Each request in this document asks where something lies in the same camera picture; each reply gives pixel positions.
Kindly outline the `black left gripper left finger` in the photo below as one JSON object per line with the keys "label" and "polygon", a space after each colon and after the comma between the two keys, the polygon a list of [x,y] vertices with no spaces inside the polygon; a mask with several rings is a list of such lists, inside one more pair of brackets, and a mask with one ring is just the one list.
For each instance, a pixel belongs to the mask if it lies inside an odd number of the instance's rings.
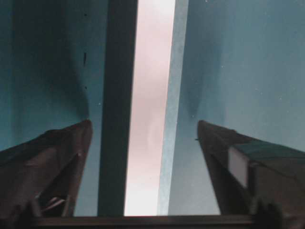
{"label": "black left gripper left finger", "polygon": [[92,122],[53,129],[0,153],[0,226],[72,217],[92,141]]}

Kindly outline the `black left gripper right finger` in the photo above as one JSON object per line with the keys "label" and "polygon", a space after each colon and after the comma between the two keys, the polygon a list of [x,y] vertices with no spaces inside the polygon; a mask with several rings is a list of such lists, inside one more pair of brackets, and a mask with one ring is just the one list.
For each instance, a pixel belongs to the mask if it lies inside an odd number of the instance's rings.
{"label": "black left gripper right finger", "polygon": [[305,154],[204,120],[197,135],[221,214],[263,229],[305,226]]}

